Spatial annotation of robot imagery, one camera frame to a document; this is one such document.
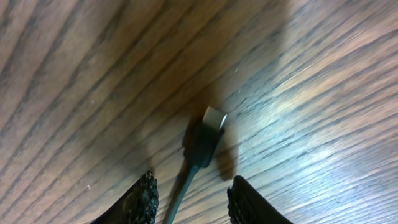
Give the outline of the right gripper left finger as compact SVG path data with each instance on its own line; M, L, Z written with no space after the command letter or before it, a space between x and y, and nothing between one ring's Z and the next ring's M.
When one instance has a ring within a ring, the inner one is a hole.
M91 224L154 224L158 207L157 179L148 170Z

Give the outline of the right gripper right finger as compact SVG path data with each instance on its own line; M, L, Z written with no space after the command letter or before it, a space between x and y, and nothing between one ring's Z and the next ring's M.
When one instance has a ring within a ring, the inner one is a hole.
M227 194L233 224L292 224L240 175L234 177Z

